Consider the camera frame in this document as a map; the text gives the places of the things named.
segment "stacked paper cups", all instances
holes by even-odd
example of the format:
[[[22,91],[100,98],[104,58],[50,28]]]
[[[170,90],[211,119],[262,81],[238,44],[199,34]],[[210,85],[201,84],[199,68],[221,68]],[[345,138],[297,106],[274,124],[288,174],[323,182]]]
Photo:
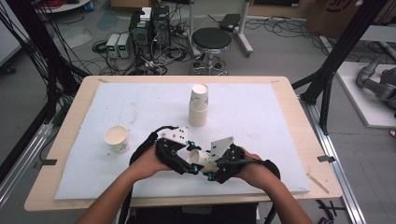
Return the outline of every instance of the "stacked paper cups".
[[[196,84],[192,87],[189,105],[189,123],[195,127],[202,127],[207,121],[209,110],[208,87],[205,84]]]

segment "stool leg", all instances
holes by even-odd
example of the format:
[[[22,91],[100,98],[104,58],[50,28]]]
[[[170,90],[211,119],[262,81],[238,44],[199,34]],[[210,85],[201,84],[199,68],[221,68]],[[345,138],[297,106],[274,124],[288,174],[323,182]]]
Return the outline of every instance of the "stool leg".
[[[207,67],[207,74],[210,76],[210,73],[212,72],[212,59],[213,59],[213,54],[208,53],[207,54],[207,63],[206,63],[206,67]]]

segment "white paper cup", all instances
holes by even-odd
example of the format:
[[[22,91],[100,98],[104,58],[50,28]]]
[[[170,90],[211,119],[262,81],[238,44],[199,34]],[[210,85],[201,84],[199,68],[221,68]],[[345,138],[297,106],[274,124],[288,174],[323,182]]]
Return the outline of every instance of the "white paper cup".
[[[105,133],[105,142],[116,153],[125,153],[129,150],[128,132],[122,126],[114,126]]]
[[[209,111],[209,107],[203,111],[195,111],[191,107],[189,108],[189,123],[194,127],[202,127],[206,125],[207,122],[207,114]]]
[[[209,88],[205,84],[192,86],[190,108],[195,111],[203,111],[209,107]]]
[[[204,168],[201,170],[202,173],[216,172],[219,168],[216,166],[216,163],[211,161],[209,158],[209,153],[202,150],[193,149],[187,157],[187,162],[203,165]]]

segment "floor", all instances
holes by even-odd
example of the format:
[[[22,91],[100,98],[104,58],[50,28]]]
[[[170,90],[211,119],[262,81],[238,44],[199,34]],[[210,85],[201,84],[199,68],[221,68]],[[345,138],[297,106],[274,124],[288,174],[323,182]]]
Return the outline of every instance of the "floor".
[[[92,36],[89,43],[75,47],[73,51],[93,74],[99,74],[106,71],[103,70],[106,65],[100,61],[92,63],[93,59],[98,58],[98,55],[92,52],[92,44],[106,39],[112,32],[126,32],[129,25],[128,15],[130,14],[127,12],[113,12],[107,4],[103,4],[91,13],[80,8],[74,12],[60,13],[55,16],[55,19],[69,27],[81,26],[84,34]],[[213,16],[213,18],[221,21],[222,16]],[[269,25],[274,24],[273,21],[267,22]],[[301,25],[299,21],[293,22],[293,24],[294,28]],[[201,25],[216,26],[217,24],[209,17],[201,16],[196,18],[195,25],[199,27]],[[222,59],[227,62],[230,76],[285,76],[292,83],[317,71],[326,60],[326,51],[318,47],[318,41],[308,36],[306,32],[304,32],[304,36],[297,37],[294,32],[286,31],[286,26],[283,28],[283,30],[279,30],[279,27],[266,30],[259,26],[256,19],[250,21],[245,34],[254,52],[246,57],[238,41],[233,37],[231,48],[221,54]],[[359,43],[348,59],[369,62],[370,60],[366,56],[374,57],[375,51],[381,51],[377,48],[369,49],[366,47],[367,45],[375,46],[371,46],[371,43]],[[0,147],[2,148],[0,162],[15,146],[47,100],[44,82],[29,58],[23,52],[19,52],[10,61],[16,67],[16,73],[7,74],[2,70],[0,74],[0,120],[3,124],[0,129],[2,136],[0,138]],[[121,60],[119,65],[129,62]],[[387,59],[387,62],[395,63],[392,59]],[[166,75],[187,75],[190,66],[191,62],[169,64]],[[304,89],[300,88],[296,92],[302,93]],[[387,129],[364,126],[337,78],[334,79],[332,85],[328,124],[332,143],[366,222],[392,223],[396,218],[396,192],[394,191],[396,177],[393,174],[393,171],[396,170],[395,139],[389,137]],[[57,128],[52,131],[49,139],[55,135],[56,130]],[[50,143],[42,150],[40,156],[45,158],[49,148]],[[53,223],[55,220],[60,224],[75,222],[84,212],[83,210],[42,213],[31,213],[24,210],[24,201],[39,173],[39,168],[35,168],[38,163],[37,156],[7,198],[7,202],[1,207],[2,222]],[[325,212],[318,208],[317,202],[300,201],[300,203],[314,223],[318,223],[321,217],[326,217]],[[328,206],[331,206],[332,203],[335,223],[351,223],[341,199],[325,201],[325,203]],[[264,222],[270,206],[270,203],[260,203],[260,223]]]

